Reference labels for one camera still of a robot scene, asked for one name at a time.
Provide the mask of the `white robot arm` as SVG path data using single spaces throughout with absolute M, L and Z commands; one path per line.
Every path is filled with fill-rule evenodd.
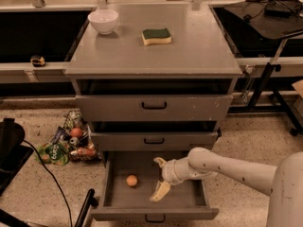
M 278 166 L 223 157 L 206 148 L 193 148 L 178 160 L 154 161 L 162 179 L 151 195 L 153 202 L 162 200 L 174 185 L 220 173 L 270 198 L 266 227 L 303 227 L 303 152 L 286 157 Z

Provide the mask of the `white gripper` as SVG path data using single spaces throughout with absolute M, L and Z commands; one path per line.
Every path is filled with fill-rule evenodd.
M 166 161 L 161 157 L 156 157 L 153 161 L 162 169 L 164 182 L 157 183 L 150 201 L 159 202 L 169 193 L 171 185 L 177 185 L 190 179 L 191 168 L 188 158 Z

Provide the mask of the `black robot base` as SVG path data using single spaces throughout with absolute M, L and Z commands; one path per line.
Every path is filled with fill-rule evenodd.
M 0 195 L 33 153 L 31 147 L 23 146 L 24 128 L 14 118 L 0 122 Z

